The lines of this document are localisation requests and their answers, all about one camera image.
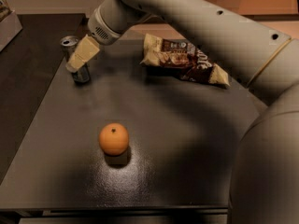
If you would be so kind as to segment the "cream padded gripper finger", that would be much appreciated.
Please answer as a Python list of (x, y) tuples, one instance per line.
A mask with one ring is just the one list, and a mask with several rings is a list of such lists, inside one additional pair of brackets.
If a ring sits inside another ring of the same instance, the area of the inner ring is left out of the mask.
[(100, 44), (89, 35), (85, 35), (75, 48), (66, 64), (66, 69), (76, 73), (85, 63), (91, 60), (100, 51)]

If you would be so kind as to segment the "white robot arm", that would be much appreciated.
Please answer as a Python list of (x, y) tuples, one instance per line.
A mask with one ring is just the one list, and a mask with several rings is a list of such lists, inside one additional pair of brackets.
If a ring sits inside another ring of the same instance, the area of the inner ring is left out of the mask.
[(154, 36), (145, 61), (169, 64), (195, 81), (236, 79), (267, 104), (241, 139), (231, 179), (228, 224), (299, 224), (299, 40), (205, 0), (105, 0), (88, 21), (90, 35), (67, 64), (78, 71), (100, 46), (117, 41), (152, 15), (201, 52), (194, 61), (163, 51)]

